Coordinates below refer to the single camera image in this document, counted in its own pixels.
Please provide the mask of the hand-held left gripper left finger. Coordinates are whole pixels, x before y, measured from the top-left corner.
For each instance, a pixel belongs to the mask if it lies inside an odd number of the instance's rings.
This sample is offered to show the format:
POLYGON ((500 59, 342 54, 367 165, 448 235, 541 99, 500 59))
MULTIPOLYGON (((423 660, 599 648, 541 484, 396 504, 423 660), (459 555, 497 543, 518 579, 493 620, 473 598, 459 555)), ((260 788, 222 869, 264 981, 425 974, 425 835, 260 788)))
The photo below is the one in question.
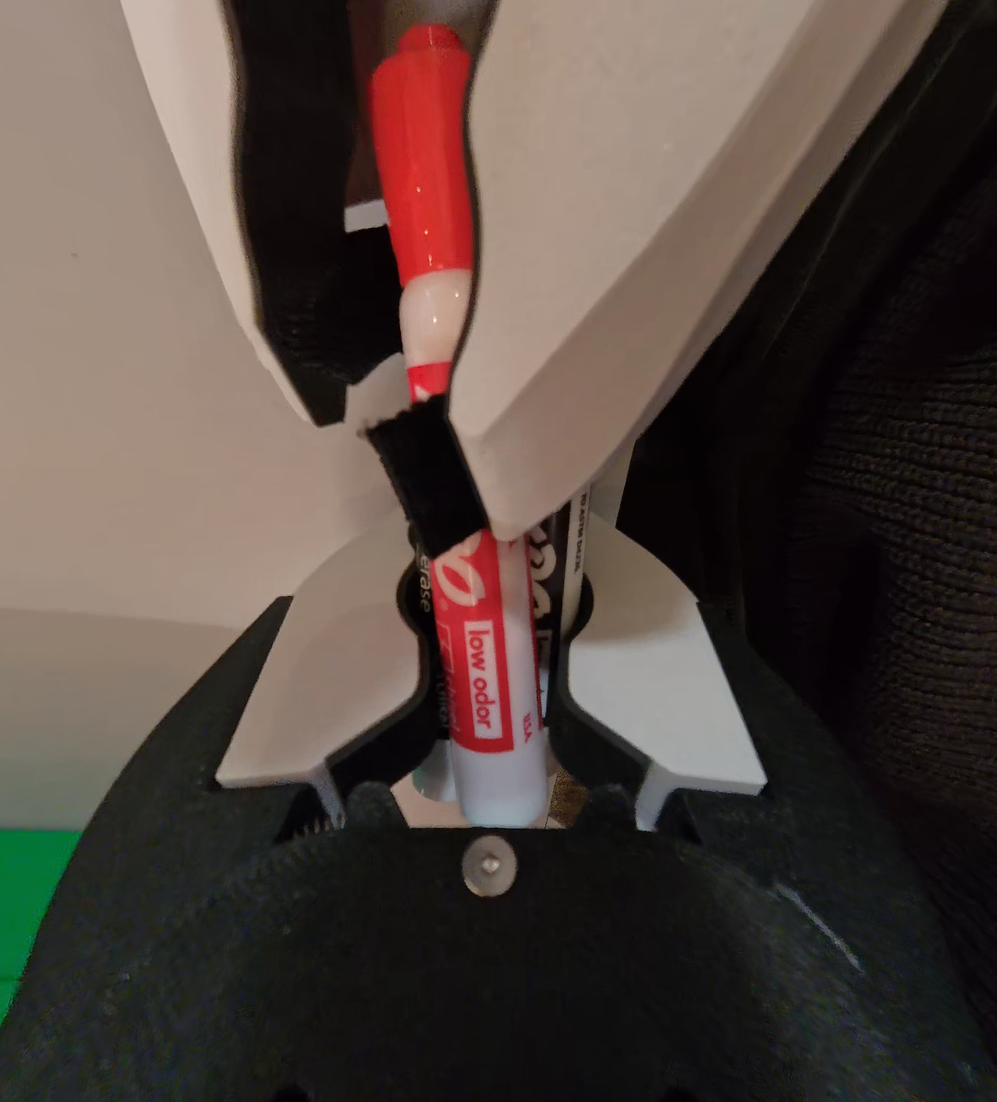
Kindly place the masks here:
POLYGON ((435 745, 435 687, 405 519, 343 545, 291 599, 216 771, 226 789, 307 784, 342 810, 435 745))

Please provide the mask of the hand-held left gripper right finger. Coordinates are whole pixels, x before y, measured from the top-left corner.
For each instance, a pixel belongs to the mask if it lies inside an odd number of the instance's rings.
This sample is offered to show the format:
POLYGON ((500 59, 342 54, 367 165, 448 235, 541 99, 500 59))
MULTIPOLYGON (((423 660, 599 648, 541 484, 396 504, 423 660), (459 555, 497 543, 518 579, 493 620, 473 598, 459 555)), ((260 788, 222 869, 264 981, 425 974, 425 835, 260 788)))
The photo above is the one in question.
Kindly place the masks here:
POLYGON ((766 774, 689 586, 643 545, 588 517, 579 617, 550 699, 560 763, 618 785, 638 829, 680 790, 754 797, 766 774))

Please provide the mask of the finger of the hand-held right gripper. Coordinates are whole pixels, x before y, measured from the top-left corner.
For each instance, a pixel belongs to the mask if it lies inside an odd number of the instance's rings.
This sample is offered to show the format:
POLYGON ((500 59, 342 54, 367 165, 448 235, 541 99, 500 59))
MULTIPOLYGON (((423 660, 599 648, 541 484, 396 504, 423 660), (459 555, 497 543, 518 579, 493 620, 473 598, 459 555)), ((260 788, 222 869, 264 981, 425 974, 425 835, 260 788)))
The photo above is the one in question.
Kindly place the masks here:
POLYGON ((467 111, 472 323, 449 421, 525 533, 655 418, 945 2, 498 2, 467 111))
POLYGON ((291 406, 405 406, 399 282, 364 82, 382 2, 122 2, 232 313, 291 406))

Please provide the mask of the black dry erase marker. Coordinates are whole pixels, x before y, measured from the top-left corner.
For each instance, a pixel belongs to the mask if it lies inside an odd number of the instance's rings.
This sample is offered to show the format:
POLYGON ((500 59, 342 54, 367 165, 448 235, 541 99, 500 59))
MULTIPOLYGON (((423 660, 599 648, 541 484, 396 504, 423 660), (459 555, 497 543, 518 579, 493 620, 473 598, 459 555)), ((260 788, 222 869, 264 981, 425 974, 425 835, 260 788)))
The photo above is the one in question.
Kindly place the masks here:
POLYGON ((436 695, 437 737, 429 756, 412 774, 412 784, 425 799, 442 804, 457 801, 449 749, 449 704, 445 673, 440 653, 435 618, 435 586, 432 581, 432 564, 411 529, 414 566, 418 570, 418 597, 421 623, 429 649, 431 685, 436 695))
POLYGON ((527 536, 541 670, 556 665, 579 608, 589 499, 589 489, 583 489, 527 536))

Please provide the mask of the red dry erase marker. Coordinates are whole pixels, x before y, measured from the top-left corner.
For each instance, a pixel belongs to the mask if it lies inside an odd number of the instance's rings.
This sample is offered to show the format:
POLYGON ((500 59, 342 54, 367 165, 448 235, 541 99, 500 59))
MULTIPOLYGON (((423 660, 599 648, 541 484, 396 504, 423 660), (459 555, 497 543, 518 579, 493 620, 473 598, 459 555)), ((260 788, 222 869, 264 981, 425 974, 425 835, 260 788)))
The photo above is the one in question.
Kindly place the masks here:
POLYGON ((463 815, 477 827, 523 828, 548 806, 528 550, 525 538, 492 534, 448 412, 474 264, 464 151, 470 69, 456 32, 421 24, 370 79, 410 399, 405 414, 371 435, 432 564, 463 815))

